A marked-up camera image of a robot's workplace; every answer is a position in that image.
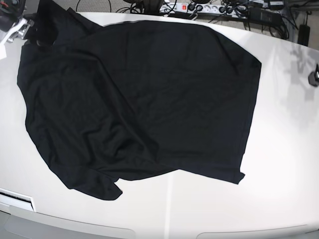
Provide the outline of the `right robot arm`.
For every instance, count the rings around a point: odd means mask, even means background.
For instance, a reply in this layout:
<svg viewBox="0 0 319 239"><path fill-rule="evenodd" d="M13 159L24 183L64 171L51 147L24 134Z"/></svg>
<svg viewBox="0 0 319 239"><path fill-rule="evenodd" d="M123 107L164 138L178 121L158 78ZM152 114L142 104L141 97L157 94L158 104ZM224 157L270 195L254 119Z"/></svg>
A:
<svg viewBox="0 0 319 239"><path fill-rule="evenodd" d="M25 40L34 25L34 14L25 14L25 0L0 1L0 59L6 58L5 43Z"/></svg>

